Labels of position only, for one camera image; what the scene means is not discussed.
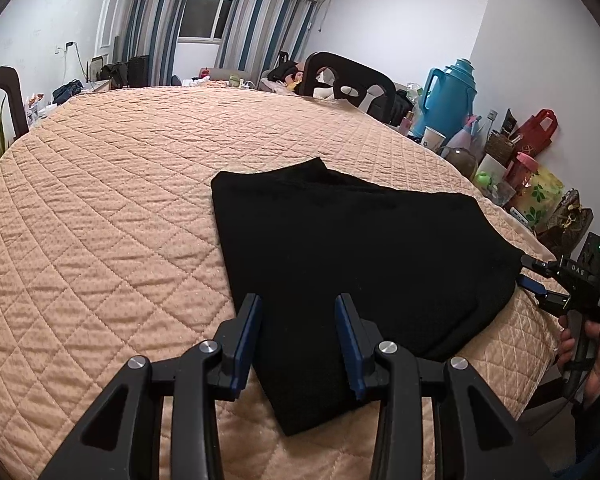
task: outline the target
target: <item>blue thermos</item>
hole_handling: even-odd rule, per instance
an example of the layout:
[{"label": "blue thermos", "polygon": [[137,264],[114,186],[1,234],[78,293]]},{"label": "blue thermos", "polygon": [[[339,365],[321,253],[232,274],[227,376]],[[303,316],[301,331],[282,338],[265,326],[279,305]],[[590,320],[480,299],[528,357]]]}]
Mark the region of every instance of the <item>blue thermos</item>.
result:
[{"label": "blue thermos", "polygon": [[[420,97],[422,115],[413,128],[414,135],[422,137],[425,126],[428,126],[450,140],[462,130],[467,118],[474,114],[474,99],[478,93],[473,72],[474,67],[466,59],[458,59],[444,72],[439,68],[429,72]],[[431,90],[434,78],[437,82]]]}]

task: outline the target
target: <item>beige quilted bedspread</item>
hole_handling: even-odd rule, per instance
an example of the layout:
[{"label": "beige quilted bedspread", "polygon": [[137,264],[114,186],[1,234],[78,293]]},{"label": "beige quilted bedspread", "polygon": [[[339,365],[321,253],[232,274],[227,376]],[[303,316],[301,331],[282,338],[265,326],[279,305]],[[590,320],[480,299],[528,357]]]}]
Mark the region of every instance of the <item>beige quilted bedspread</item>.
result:
[{"label": "beige quilted bedspread", "polygon": [[[0,458],[15,480],[38,476],[131,356],[177,356],[234,315],[212,177],[314,156],[384,186],[475,196],[505,238],[550,256],[454,168],[347,103],[188,88],[72,98],[0,161]],[[517,291],[462,355],[519,416],[556,335]],[[225,475],[368,478],[377,416],[372,404],[287,438],[252,375],[218,404]],[[425,434],[430,479],[430,424]]]}]

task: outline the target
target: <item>blue gripper pad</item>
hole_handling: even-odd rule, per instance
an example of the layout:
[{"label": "blue gripper pad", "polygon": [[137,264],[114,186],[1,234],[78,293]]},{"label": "blue gripper pad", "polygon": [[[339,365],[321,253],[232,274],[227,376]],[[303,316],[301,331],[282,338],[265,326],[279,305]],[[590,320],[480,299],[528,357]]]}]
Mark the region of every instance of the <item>blue gripper pad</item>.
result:
[{"label": "blue gripper pad", "polygon": [[234,373],[230,389],[237,397],[247,385],[247,378],[253,361],[253,353],[256,349],[256,342],[260,332],[260,322],[262,321],[262,300],[254,294],[246,298],[251,304],[248,307],[249,313],[247,321],[244,323],[242,333],[239,336],[238,344],[235,349]]},{"label": "blue gripper pad", "polygon": [[360,347],[351,326],[347,308],[341,296],[336,298],[335,318],[349,387],[356,394],[356,399],[362,400],[366,394],[362,354],[360,353]]},{"label": "blue gripper pad", "polygon": [[536,280],[532,280],[530,277],[525,276],[524,274],[520,274],[518,279],[518,286],[532,292],[533,294],[537,294],[538,296],[546,296],[547,291],[545,286],[542,283],[536,282]]}]

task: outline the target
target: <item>striped curtain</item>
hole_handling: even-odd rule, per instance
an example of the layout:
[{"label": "striped curtain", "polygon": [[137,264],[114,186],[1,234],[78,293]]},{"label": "striped curtain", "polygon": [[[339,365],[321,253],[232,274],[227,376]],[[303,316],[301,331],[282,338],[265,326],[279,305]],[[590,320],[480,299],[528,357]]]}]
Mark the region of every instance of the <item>striped curtain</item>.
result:
[{"label": "striped curtain", "polygon": [[130,0],[122,60],[149,55],[149,85],[171,83],[186,0]]},{"label": "striped curtain", "polygon": [[302,52],[320,0],[236,0],[216,66],[245,70],[258,81],[273,68],[280,50],[291,59]]}]

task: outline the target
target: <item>white wall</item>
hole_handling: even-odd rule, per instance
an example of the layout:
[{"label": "white wall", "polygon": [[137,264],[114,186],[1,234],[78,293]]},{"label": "white wall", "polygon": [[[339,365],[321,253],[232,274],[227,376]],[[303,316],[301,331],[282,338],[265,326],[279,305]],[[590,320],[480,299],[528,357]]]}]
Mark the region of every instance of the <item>white wall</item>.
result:
[{"label": "white wall", "polygon": [[424,85],[433,67],[471,55],[488,0],[333,0],[314,19],[305,49],[333,52],[395,82]]},{"label": "white wall", "polygon": [[489,0],[471,60],[476,112],[555,111],[560,129],[539,160],[580,191],[600,234],[600,28],[584,4]]},{"label": "white wall", "polygon": [[220,45],[217,43],[185,43],[179,41],[173,58],[173,73],[180,79],[198,77],[201,68],[216,66]]},{"label": "white wall", "polygon": [[[75,48],[86,69],[95,51],[103,0],[11,0],[0,15],[0,66],[13,66],[23,96],[52,91],[72,79],[84,80]],[[62,53],[56,54],[56,46]]]}]

